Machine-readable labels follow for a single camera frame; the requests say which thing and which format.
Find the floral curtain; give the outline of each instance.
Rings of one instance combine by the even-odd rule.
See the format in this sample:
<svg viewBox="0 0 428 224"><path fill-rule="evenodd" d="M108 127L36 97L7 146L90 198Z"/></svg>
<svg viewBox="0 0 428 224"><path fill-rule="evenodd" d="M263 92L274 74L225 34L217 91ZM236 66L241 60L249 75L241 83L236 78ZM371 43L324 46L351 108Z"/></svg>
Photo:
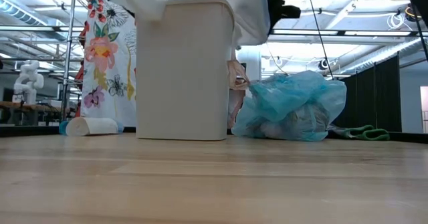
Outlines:
<svg viewBox="0 0 428 224"><path fill-rule="evenodd" d="M82 116L136 126L134 18L108 0L88 0Z"/></svg>

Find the wooden floor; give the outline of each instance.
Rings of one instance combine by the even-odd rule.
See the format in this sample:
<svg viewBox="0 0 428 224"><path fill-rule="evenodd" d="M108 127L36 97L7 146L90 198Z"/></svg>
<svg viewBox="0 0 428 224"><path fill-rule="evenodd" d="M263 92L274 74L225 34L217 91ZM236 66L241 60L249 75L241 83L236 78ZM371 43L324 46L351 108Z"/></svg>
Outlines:
<svg viewBox="0 0 428 224"><path fill-rule="evenodd" d="M0 138L0 223L428 223L428 145Z"/></svg>

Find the blue plastic bag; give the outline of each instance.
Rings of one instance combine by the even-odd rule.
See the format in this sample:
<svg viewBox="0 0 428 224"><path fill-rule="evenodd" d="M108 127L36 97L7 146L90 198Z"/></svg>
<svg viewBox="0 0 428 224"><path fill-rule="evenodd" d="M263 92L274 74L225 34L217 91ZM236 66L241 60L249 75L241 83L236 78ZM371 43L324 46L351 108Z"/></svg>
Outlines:
<svg viewBox="0 0 428 224"><path fill-rule="evenodd" d="M252 138L320 141L343 111L346 86L305 71L274 75L251 84L232 133Z"/></svg>

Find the wall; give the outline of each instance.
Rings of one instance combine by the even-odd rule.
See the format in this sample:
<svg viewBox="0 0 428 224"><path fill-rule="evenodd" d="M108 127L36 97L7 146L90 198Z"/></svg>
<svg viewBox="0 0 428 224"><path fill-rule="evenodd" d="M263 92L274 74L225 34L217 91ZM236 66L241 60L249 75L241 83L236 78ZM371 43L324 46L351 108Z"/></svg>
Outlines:
<svg viewBox="0 0 428 224"><path fill-rule="evenodd" d="M420 64L428 67L427 62ZM407 133L423 133L421 86L428 86L428 70L417 68L400 71L401 123L403 132Z"/></svg>

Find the wastebasket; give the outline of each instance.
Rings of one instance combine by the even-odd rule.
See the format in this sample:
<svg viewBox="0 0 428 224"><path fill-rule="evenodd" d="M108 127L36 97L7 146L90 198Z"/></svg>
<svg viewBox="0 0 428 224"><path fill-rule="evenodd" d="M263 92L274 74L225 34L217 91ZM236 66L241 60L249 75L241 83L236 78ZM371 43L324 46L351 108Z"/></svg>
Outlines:
<svg viewBox="0 0 428 224"><path fill-rule="evenodd" d="M226 138L233 18L225 0L171 0L137 22L138 138Z"/></svg>

